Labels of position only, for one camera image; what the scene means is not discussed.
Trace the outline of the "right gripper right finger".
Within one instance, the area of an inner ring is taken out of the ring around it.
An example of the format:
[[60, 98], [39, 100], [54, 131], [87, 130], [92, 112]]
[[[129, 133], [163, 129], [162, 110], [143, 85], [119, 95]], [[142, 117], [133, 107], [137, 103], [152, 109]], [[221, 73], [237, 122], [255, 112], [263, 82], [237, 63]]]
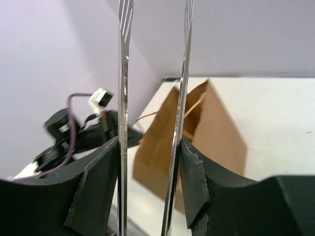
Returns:
[[255, 181], [226, 169], [189, 141], [180, 144], [187, 227], [194, 236], [312, 236], [315, 177]]

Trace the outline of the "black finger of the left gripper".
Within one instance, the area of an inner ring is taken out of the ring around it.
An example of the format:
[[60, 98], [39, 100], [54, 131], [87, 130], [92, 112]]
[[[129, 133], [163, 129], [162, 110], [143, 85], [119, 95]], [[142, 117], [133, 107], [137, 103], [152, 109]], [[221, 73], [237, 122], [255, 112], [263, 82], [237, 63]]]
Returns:
[[132, 148], [139, 145], [143, 138], [143, 133], [128, 125], [127, 129], [127, 147]]

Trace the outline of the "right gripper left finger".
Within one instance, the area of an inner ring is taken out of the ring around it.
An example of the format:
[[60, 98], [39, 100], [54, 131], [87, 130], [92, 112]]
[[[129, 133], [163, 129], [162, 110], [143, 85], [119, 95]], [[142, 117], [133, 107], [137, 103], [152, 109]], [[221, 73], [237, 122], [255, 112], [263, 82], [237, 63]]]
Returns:
[[118, 159], [118, 139], [113, 138], [51, 177], [1, 180], [1, 235], [105, 235]]

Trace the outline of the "metal tongs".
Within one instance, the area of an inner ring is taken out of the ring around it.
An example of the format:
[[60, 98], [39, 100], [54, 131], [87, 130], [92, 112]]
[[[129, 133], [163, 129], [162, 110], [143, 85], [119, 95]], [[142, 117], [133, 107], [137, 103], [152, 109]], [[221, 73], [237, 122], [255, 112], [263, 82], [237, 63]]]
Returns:
[[[175, 193], [180, 162], [180, 141], [183, 136], [184, 113], [187, 98], [187, 87], [189, 80], [189, 61], [191, 49], [191, 31], [193, 19], [192, 0], [188, 0], [184, 14], [184, 39], [185, 52], [183, 56], [182, 76], [180, 79], [180, 90], [175, 119], [175, 128], [172, 141], [172, 151], [170, 156], [169, 178], [164, 204], [163, 221], [161, 235], [169, 236], [172, 233], [172, 218], [174, 210]], [[131, 26], [133, 18], [133, 1], [119, 1], [118, 20], [119, 20], [119, 43], [120, 60], [118, 79], [119, 99], [118, 99], [118, 138], [120, 149], [120, 162], [118, 172], [118, 235], [127, 235], [127, 135], [128, 135], [128, 62], [129, 62], [129, 43], [131, 37]]]

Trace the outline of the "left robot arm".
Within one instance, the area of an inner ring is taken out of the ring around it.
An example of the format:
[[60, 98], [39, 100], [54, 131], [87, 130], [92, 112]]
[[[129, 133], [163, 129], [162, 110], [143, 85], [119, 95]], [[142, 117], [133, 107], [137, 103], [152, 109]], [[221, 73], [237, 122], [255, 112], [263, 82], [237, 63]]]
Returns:
[[74, 121], [75, 145], [70, 143], [68, 109], [53, 114], [44, 126], [55, 139], [54, 145], [38, 154], [30, 163], [35, 169], [28, 176], [18, 176], [1, 181], [2, 186], [100, 187], [105, 191], [115, 188], [120, 148], [118, 137], [118, 113], [114, 110], [101, 115], [89, 115], [86, 125]]

